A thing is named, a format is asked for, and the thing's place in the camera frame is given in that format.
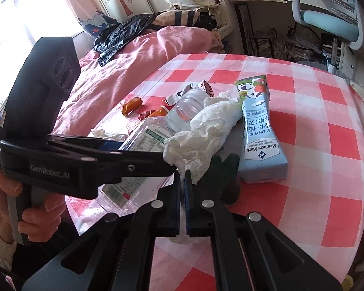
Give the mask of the person's left hand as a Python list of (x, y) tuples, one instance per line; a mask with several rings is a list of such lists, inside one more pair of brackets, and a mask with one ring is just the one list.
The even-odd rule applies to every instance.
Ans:
[[(14, 241), (11, 226), (8, 197), (18, 197), (23, 191), (21, 182), (6, 177), (0, 168), (0, 237), (11, 244)], [(61, 215), (66, 211), (64, 195), (51, 193), (44, 204), (24, 210), (17, 229), (28, 236), (29, 241), (45, 243), (50, 240), (61, 223)]]

